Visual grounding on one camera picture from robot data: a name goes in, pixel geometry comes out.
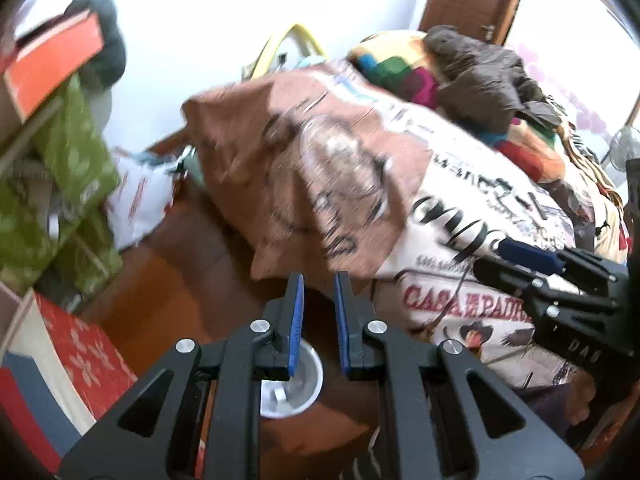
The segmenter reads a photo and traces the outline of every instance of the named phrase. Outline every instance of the silver screw head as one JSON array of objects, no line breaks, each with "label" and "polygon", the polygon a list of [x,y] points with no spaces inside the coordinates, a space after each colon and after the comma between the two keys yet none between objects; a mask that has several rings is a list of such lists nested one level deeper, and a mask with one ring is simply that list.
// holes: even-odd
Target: silver screw head
[{"label": "silver screw head", "polygon": [[175,349],[181,354],[193,352],[194,348],[196,348],[196,343],[193,339],[180,339],[180,341],[175,344]]},{"label": "silver screw head", "polygon": [[249,328],[258,334],[267,332],[270,327],[271,325],[266,319],[256,319],[255,321],[252,321],[251,325],[249,325]]},{"label": "silver screw head", "polygon": [[546,314],[549,317],[558,317],[558,314],[560,314],[560,309],[555,305],[550,305],[546,308]]},{"label": "silver screw head", "polygon": [[456,341],[455,339],[447,339],[444,343],[442,343],[442,349],[447,354],[458,355],[462,352],[464,347],[460,341]]},{"label": "silver screw head", "polygon": [[386,323],[379,319],[374,319],[373,321],[369,321],[367,328],[374,334],[383,334],[386,332]]}]

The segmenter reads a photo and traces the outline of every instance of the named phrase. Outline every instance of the wooden floor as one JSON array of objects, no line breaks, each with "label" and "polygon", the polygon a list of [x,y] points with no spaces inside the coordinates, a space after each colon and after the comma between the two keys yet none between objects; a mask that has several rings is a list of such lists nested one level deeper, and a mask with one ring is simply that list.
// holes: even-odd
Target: wooden floor
[{"label": "wooden floor", "polygon": [[[284,293],[284,280],[249,279],[252,251],[203,192],[187,183],[164,222],[124,254],[125,269],[83,314],[98,322],[141,374],[178,339],[226,338]],[[337,476],[377,426],[377,389],[350,383],[338,364],[333,303],[306,292],[303,337],[324,366],[319,400],[307,412],[262,420],[261,478]]]}]

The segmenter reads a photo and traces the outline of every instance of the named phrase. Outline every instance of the brown blanket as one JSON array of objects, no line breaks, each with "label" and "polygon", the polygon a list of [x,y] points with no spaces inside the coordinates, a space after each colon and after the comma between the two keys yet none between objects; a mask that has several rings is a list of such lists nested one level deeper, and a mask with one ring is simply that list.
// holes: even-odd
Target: brown blanket
[{"label": "brown blanket", "polygon": [[371,106],[337,98],[317,70],[214,89],[183,111],[213,200],[255,248],[252,278],[297,270],[327,290],[338,270],[375,275],[432,152],[385,130]]}]

